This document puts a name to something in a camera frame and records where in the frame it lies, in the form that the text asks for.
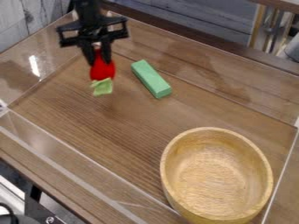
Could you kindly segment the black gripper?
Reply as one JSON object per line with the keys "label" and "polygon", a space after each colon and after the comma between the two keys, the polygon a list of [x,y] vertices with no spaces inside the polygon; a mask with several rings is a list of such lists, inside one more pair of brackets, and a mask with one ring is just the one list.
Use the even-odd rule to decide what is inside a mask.
{"label": "black gripper", "polygon": [[82,21],[76,20],[60,25],[56,32],[59,33],[62,47],[80,44],[80,50],[91,66],[94,66],[96,58],[92,44],[107,38],[102,41],[100,54],[108,65],[112,61],[111,42],[128,37],[127,18],[103,16],[92,26],[87,26]]}

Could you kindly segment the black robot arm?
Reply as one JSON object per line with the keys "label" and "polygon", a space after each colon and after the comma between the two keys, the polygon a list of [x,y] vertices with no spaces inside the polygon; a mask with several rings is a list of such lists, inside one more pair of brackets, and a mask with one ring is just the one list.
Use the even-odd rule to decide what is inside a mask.
{"label": "black robot arm", "polygon": [[99,53],[108,65],[112,61],[111,45],[114,41],[128,37],[127,18],[103,15],[99,0],[74,0],[72,2],[79,18],[56,28],[60,46],[79,47],[88,64],[94,66],[96,61],[94,44],[100,43]]}

